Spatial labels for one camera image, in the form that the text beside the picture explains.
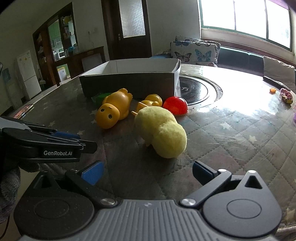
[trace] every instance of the microwave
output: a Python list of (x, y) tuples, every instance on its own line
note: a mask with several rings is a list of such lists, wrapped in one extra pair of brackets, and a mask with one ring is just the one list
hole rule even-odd
[(65, 51), (59, 52), (59, 58), (64, 58), (65, 57)]

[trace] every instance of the yellow plush toy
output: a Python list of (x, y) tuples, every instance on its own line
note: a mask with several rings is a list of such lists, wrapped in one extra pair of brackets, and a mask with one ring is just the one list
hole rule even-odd
[(138, 133), (146, 146), (152, 145), (158, 155), (174, 158), (186, 149), (186, 132), (170, 111), (148, 106), (133, 114)]

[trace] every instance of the butterfly cushion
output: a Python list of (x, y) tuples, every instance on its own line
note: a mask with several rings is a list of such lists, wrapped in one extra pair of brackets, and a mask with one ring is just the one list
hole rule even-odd
[(217, 59), (218, 59), (219, 51), (220, 51), (220, 47), (221, 47), (221, 44), (218, 42), (211, 41), (211, 40), (194, 39), (194, 38), (189, 38), (189, 37), (185, 37), (185, 36), (176, 36), (175, 41), (204, 42), (204, 43), (216, 44), (217, 45)]
[(218, 67), (217, 64), (213, 62), (197, 62), (196, 65), (203, 65), (203, 66), (211, 66), (211, 67)]
[(205, 42), (174, 41), (171, 42), (170, 54), (183, 64), (197, 62), (217, 63), (217, 45)]

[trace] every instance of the window frame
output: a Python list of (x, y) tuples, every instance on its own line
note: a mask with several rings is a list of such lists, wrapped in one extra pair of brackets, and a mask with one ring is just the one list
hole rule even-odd
[(292, 15), (291, 15), (291, 10), (290, 7), (288, 6), (288, 11), (289, 11), (289, 20), (290, 20), (290, 48), (281, 45), (277, 42), (274, 42), (270, 39), (268, 39), (268, 14), (267, 14), (267, 8), (266, 8), (266, 0), (264, 0), (264, 5), (265, 5), (265, 15), (266, 15), (266, 38), (261, 38), (259, 36), (255, 36), (252, 34), (248, 34), (248, 33), (244, 33), (241, 31), (237, 31), (236, 30), (236, 15), (235, 15), (235, 6), (234, 6), (234, 30), (233, 29), (228, 29), (228, 28), (220, 28), (220, 27), (212, 27), (212, 26), (206, 26), (203, 24), (203, 14), (202, 14), (202, 0), (199, 0), (199, 7), (200, 7), (200, 22), (201, 22), (201, 27), (202, 28), (210, 28), (210, 29), (217, 29), (217, 30), (224, 30), (224, 31), (228, 31), (228, 32), (232, 32), (232, 33), (237, 33), (237, 34), (242, 34), (242, 35), (247, 35), (253, 38), (257, 38), (257, 39), (261, 39), (263, 41), (275, 44), (279, 47), (282, 47), (290, 52), (292, 52), (292, 44), (293, 44), (293, 24), (292, 24)]

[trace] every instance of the yellow rubber duck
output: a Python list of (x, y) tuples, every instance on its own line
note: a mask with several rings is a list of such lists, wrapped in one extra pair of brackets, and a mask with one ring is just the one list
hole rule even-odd
[(138, 113), (139, 110), (143, 109), (146, 106), (159, 106), (161, 107), (163, 105), (163, 101), (157, 94), (148, 95), (145, 100), (142, 100), (138, 103), (136, 112)]
[(103, 129), (113, 127), (117, 121), (123, 120), (128, 116), (128, 110), (133, 95), (126, 89), (120, 89), (117, 92), (105, 97), (102, 106), (96, 113), (96, 122)]

